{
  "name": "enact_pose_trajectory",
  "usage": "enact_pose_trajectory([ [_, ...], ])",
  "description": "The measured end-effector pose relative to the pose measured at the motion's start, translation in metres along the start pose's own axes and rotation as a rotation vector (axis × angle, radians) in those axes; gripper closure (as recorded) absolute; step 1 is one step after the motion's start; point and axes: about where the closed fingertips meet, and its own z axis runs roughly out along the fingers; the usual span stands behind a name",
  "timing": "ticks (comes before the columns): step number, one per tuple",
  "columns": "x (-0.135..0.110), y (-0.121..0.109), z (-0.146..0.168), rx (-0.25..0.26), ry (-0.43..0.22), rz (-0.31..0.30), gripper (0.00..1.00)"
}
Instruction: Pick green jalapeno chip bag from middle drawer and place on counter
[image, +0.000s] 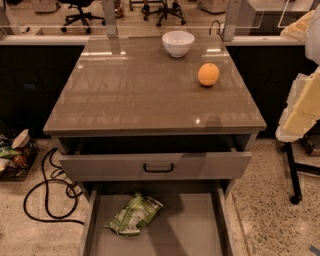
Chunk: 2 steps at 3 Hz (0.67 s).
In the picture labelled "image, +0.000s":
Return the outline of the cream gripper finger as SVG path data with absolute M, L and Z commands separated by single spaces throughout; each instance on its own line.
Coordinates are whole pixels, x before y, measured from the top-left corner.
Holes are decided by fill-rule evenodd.
M 293 81 L 287 106 L 276 129 L 276 138 L 294 142 L 302 138 L 320 119 L 320 72 L 299 73 Z
M 300 17 L 296 22 L 286 26 L 280 33 L 281 37 L 295 39 L 301 42 L 305 41 L 306 31 L 309 26 L 314 10 L 309 11 Z

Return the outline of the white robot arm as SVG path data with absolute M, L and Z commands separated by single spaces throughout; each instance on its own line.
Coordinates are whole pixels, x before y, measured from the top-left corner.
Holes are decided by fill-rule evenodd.
M 302 41 L 306 58 L 318 65 L 311 75 L 297 75 L 278 122 L 276 138 L 294 142 L 320 120 L 320 5 L 284 28 L 281 35 Z

